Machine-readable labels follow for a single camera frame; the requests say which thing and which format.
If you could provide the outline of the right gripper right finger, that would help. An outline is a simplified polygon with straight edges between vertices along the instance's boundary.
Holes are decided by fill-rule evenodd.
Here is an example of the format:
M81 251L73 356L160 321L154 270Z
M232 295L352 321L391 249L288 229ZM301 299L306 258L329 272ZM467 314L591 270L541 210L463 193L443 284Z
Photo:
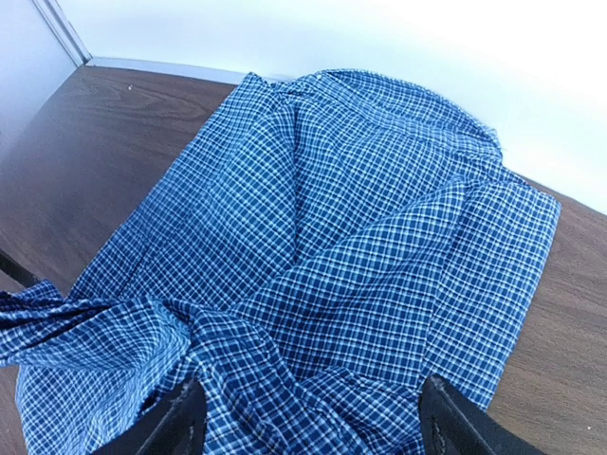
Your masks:
M418 400L423 445L428 454L540 454L500 426L447 379L434 374Z

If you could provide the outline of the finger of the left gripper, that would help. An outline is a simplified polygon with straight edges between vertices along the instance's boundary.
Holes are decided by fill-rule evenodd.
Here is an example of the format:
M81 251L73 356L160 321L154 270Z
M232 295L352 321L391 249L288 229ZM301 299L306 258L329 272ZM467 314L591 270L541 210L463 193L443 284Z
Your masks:
M25 288L34 286L42 281L39 277L37 277L29 270L18 264L4 250L0 251L0 268L5 275L8 275L11 279L13 279L15 282L18 282Z

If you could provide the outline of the blue checked long sleeve shirt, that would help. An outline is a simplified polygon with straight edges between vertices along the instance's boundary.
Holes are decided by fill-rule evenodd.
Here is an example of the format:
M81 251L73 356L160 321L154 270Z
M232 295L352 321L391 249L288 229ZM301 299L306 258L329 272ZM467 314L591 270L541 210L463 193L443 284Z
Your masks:
M420 454L428 376L489 406L559 216L430 90L249 74L66 297L2 294L27 449L91 453L193 378L208 454Z

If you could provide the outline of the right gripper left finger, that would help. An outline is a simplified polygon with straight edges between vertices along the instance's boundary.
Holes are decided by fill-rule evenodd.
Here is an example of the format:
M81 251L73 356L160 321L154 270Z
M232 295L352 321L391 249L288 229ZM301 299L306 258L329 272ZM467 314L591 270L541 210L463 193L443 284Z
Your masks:
M202 454L207 413L202 385L195 378L188 379L94 454Z

